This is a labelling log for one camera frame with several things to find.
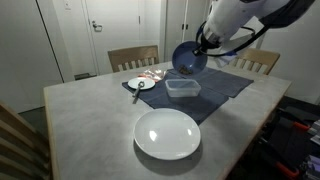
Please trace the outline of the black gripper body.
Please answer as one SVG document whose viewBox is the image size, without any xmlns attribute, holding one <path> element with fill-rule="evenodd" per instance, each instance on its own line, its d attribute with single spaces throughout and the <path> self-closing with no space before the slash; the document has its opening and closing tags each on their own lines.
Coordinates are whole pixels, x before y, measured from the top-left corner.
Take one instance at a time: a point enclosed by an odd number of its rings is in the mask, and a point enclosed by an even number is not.
<svg viewBox="0 0 320 180">
<path fill-rule="evenodd" d="M 192 50 L 192 53 L 195 56 L 206 55 L 209 49 L 219 48 L 220 45 L 221 43 L 218 40 L 213 40 L 212 42 L 210 42 L 205 38 L 203 34 L 197 35 L 194 41 L 194 48 Z"/>
</svg>

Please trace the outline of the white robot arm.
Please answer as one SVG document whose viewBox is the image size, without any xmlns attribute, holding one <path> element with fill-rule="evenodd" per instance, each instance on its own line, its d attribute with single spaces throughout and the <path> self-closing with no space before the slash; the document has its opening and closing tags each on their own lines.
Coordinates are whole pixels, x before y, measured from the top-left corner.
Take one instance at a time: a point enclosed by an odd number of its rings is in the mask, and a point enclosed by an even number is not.
<svg viewBox="0 0 320 180">
<path fill-rule="evenodd" d="M 284 28 L 299 18 L 314 4 L 315 0 L 215 0 L 212 9 L 197 32 L 200 44 L 192 51 L 195 56 L 208 56 L 208 49 L 216 49 L 253 17 L 263 28 L 238 47 L 211 57 L 231 56 L 243 50 L 269 29 Z"/>
</svg>

